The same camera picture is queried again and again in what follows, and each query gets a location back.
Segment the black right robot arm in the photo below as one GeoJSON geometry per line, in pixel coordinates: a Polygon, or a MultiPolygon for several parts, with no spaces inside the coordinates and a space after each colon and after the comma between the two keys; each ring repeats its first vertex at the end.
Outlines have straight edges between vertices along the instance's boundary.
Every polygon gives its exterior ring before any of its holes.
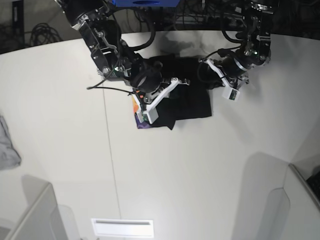
{"type": "Polygon", "coordinates": [[[147,24],[149,39],[135,46],[129,46],[122,38],[122,29],[115,19],[123,10],[107,0],[58,0],[70,26],[77,30],[90,51],[90,57],[105,81],[123,81],[131,87],[138,98],[146,104],[152,97],[159,97],[168,90],[172,80],[180,77],[168,70],[173,57],[161,60],[144,58],[140,50],[149,47],[156,38],[155,23],[151,16],[138,7],[130,7],[147,24]]]}

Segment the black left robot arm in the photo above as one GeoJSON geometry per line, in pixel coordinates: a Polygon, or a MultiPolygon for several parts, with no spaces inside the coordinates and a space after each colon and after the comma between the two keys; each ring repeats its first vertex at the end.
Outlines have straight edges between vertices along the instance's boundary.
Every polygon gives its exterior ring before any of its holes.
{"type": "Polygon", "coordinates": [[[240,84],[249,81],[248,71],[261,67],[271,57],[271,30],[277,4],[273,0],[228,0],[219,11],[222,35],[237,47],[220,48],[203,59],[208,75],[203,80],[210,89],[231,87],[238,90],[240,84]],[[226,31],[225,13],[240,8],[243,31],[235,38],[226,31]]]}

